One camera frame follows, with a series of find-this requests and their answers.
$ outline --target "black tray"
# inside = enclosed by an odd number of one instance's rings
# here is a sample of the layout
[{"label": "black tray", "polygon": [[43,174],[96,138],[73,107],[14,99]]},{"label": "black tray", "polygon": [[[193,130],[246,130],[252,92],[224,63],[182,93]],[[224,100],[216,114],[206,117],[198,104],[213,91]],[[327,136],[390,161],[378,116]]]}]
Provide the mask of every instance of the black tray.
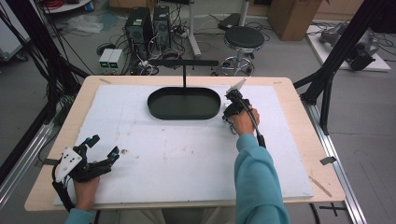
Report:
[{"label": "black tray", "polygon": [[219,113],[219,95],[207,88],[164,87],[148,97],[157,119],[211,119]]}]

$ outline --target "stool seat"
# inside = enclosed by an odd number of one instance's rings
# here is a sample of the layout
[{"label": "stool seat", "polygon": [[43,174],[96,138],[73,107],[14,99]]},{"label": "stool seat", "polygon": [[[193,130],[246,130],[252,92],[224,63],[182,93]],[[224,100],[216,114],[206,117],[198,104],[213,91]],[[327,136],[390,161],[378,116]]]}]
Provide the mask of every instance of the stool seat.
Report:
[{"label": "stool seat", "polygon": [[231,48],[256,51],[264,43],[264,36],[253,28],[234,26],[226,31],[224,40]]}]

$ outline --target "teal sweater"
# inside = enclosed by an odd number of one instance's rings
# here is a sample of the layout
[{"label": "teal sweater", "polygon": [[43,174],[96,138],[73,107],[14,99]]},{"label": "teal sweater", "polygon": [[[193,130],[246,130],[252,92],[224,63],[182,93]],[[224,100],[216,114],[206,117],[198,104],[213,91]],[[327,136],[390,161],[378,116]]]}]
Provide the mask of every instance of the teal sweater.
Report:
[{"label": "teal sweater", "polygon": [[[236,148],[239,155],[234,170],[235,223],[290,223],[271,155],[259,147],[252,134],[241,135]],[[72,209],[65,223],[86,224],[91,219],[91,213]]]}]

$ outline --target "human hand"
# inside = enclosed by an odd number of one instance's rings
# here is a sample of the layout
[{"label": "human hand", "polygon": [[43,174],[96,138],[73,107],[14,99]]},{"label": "human hand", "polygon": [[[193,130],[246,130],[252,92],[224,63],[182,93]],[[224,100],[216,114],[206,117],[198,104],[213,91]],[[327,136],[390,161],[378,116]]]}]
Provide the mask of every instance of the human hand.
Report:
[{"label": "human hand", "polygon": [[[253,117],[256,120],[256,124],[259,125],[260,123],[259,111],[257,111],[257,109],[253,108],[251,105],[249,106],[249,108],[253,113]],[[236,132],[238,133],[239,136],[241,136],[244,133],[251,133],[251,134],[254,133],[255,128],[253,122],[246,110],[242,110],[241,113],[239,113],[238,115],[230,116],[229,120],[233,122],[233,126],[235,127]]]},{"label": "human hand", "polygon": [[99,186],[99,180],[99,176],[87,182],[81,183],[73,180],[77,196],[76,208],[85,210],[87,212],[91,211],[92,206],[95,203],[95,194]]}]

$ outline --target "wooden table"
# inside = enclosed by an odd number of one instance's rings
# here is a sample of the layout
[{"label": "wooden table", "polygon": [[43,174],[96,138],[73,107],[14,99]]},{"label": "wooden table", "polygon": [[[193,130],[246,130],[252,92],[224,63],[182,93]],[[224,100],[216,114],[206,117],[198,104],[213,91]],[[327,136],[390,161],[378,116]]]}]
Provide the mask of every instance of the wooden table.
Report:
[{"label": "wooden table", "polygon": [[[188,77],[188,86],[229,85],[240,81],[241,77]],[[73,146],[78,137],[79,128],[91,108],[96,91],[100,85],[181,85],[181,77],[87,77],[82,85],[65,122],[59,132],[49,159],[59,160],[67,146]],[[330,164],[322,165],[319,161],[326,158],[326,153],[300,101],[299,95],[291,81],[285,77],[250,77],[245,85],[263,85],[274,87],[285,119],[290,127],[294,142],[304,168],[309,176],[315,196],[306,199],[289,199],[285,203],[341,202],[346,195],[338,177]],[[51,182],[52,166],[45,165],[40,172],[25,209],[27,211],[63,210],[62,206],[53,205],[56,192]],[[97,205],[95,209],[160,208],[160,207],[196,207],[196,206],[231,206],[234,202],[189,202],[189,203],[134,203]]]}]

